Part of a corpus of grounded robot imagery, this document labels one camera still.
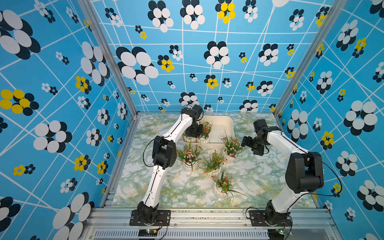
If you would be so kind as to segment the potted plant red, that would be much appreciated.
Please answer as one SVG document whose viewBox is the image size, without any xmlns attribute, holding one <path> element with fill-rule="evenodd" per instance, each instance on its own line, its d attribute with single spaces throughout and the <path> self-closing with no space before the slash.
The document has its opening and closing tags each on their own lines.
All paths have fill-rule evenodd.
<svg viewBox="0 0 384 240">
<path fill-rule="evenodd" d="M 183 135 L 182 140 L 186 143 L 197 143 L 198 139 L 195 137 L 189 137 L 187 135 Z"/>
<path fill-rule="evenodd" d="M 213 123 L 210 122 L 202 122 L 203 125 L 203 133 L 199 138 L 200 143 L 209 143 L 210 141 L 210 133 L 212 131 Z"/>
</svg>

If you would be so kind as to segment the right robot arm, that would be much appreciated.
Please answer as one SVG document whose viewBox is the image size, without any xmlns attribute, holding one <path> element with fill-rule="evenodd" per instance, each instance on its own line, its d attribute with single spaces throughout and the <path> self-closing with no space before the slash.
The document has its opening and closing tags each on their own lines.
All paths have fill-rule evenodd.
<svg viewBox="0 0 384 240">
<path fill-rule="evenodd" d="M 263 156 L 268 145 L 277 148 L 289 162 L 285 173 L 286 185 L 267 203 L 266 222 L 275 226 L 290 215 L 291 208 L 304 195 L 324 186 L 323 161 L 319 153 L 309 152 L 286 137 L 280 128 L 269 127 L 265 120 L 254 122 L 256 137 L 243 137 L 241 146 L 251 148 L 255 155 Z"/>
</svg>

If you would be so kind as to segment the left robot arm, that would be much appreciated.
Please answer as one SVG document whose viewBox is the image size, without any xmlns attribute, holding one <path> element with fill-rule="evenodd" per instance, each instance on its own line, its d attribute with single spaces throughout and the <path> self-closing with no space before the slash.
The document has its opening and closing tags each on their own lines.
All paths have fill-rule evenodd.
<svg viewBox="0 0 384 240">
<path fill-rule="evenodd" d="M 162 136 L 153 139 L 152 176 L 146 194 L 137 206 L 138 214 L 145 223 L 152 224 L 156 221 L 166 173 L 177 160 L 177 142 L 186 131 L 192 133 L 194 137 L 199 135 L 201 127 L 198 120 L 202 115 L 203 108 L 199 105 L 184 107 L 173 126 Z"/>
</svg>

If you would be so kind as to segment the white plastic storage box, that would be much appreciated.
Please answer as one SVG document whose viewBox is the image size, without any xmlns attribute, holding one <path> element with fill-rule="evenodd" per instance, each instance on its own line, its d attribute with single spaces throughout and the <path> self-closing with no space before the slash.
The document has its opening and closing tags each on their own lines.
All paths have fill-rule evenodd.
<svg viewBox="0 0 384 240">
<path fill-rule="evenodd" d="M 225 133 L 227 133 L 229 137 L 235 137 L 233 120 L 228 116 L 208 115 L 208 116 L 204 116 L 203 119 L 199 121 L 199 124 L 201 124 L 202 122 L 213 123 L 212 131 L 210 133 L 209 143 L 200 143 L 199 138 L 197 143 L 193 143 L 193 144 L 200 145 L 204 150 L 217 150 L 217 151 L 223 150 L 225 145 L 222 141 L 222 136 Z"/>
</svg>

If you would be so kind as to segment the potted plant pink centre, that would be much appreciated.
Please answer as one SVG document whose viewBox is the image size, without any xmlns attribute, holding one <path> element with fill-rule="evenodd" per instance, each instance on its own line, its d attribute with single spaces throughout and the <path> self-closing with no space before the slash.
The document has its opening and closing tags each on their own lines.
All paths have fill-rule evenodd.
<svg viewBox="0 0 384 240">
<path fill-rule="evenodd" d="M 177 158 L 183 163 L 185 170 L 192 173 L 201 160 L 202 151 L 203 148 L 200 145 L 189 142 L 182 149 L 177 149 Z"/>
</svg>

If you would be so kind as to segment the potted plant orange centre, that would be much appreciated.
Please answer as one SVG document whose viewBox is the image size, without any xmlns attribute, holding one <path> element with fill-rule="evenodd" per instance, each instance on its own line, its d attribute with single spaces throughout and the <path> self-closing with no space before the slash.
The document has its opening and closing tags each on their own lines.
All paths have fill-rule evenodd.
<svg viewBox="0 0 384 240">
<path fill-rule="evenodd" d="M 201 169 L 205 174 L 214 178 L 225 164 L 226 158 L 217 150 L 214 150 L 207 159 L 204 158 Z"/>
</svg>

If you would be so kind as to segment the potted plant front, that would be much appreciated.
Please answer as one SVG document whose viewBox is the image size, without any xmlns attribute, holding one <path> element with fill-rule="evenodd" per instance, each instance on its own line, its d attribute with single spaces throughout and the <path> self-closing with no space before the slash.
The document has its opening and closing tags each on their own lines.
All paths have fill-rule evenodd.
<svg viewBox="0 0 384 240">
<path fill-rule="evenodd" d="M 234 194 L 240 194 L 239 191 L 234 190 L 233 176 L 226 171 L 221 169 L 216 175 L 211 175 L 213 180 L 214 194 L 219 199 L 234 198 Z"/>
</svg>

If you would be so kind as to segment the right controller board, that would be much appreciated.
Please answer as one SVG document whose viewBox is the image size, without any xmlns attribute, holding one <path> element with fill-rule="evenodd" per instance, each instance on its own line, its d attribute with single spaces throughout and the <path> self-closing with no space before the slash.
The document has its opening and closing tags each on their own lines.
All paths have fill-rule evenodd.
<svg viewBox="0 0 384 240">
<path fill-rule="evenodd" d="M 285 235 L 280 230 L 268 230 L 270 240 L 284 240 Z"/>
</svg>

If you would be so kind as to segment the controller board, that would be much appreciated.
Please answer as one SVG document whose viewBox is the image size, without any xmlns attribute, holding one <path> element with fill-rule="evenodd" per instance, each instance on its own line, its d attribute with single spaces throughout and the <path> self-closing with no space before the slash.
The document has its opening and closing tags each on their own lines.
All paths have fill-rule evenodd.
<svg viewBox="0 0 384 240">
<path fill-rule="evenodd" d="M 270 240 L 284 240 L 285 235 L 280 230 L 268 230 Z"/>
<path fill-rule="evenodd" d="M 156 238 L 157 236 L 157 229 L 140 229 L 138 233 L 139 238 Z"/>
</svg>

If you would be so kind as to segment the left controller board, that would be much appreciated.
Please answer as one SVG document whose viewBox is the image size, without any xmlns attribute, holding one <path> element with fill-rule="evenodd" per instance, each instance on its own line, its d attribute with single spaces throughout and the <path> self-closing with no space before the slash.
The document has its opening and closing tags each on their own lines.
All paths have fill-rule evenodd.
<svg viewBox="0 0 384 240">
<path fill-rule="evenodd" d="M 157 229 L 140 229 L 138 233 L 139 238 L 156 238 L 157 236 Z"/>
</svg>

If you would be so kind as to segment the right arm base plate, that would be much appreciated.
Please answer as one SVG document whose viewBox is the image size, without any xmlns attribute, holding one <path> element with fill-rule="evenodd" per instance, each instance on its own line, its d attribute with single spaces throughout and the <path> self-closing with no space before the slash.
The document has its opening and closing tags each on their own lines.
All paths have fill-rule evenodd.
<svg viewBox="0 0 384 240">
<path fill-rule="evenodd" d="M 290 227 L 292 226 L 292 218 L 287 213 L 275 213 L 273 211 L 248 211 L 247 216 L 250 218 L 253 227 Z"/>
</svg>

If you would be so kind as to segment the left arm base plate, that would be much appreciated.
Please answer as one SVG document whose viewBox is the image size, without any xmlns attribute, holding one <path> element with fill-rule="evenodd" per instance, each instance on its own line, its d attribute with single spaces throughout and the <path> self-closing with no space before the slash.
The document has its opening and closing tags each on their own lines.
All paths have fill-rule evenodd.
<svg viewBox="0 0 384 240">
<path fill-rule="evenodd" d="M 160 227 L 169 226 L 171 220 L 170 210 L 157 210 L 155 213 L 151 213 L 147 216 L 138 210 L 131 212 L 130 226 L 136 227 Z"/>
</svg>

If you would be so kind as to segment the aluminium front rail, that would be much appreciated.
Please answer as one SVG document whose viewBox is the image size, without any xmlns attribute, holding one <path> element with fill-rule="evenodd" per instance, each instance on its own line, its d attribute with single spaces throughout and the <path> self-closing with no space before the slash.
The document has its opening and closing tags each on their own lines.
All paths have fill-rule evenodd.
<svg viewBox="0 0 384 240">
<path fill-rule="evenodd" d="M 169 226 L 130 226 L 132 209 L 104 208 L 91 213 L 82 240 L 269 240 L 268 230 L 280 230 L 284 240 L 340 240 L 342 235 L 326 209 L 294 209 L 292 226 L 253 227 L 254 209 L 171 209 Z M 157 229 L 156 238 L 139 238 L 140 229 Z"/>
</svg>

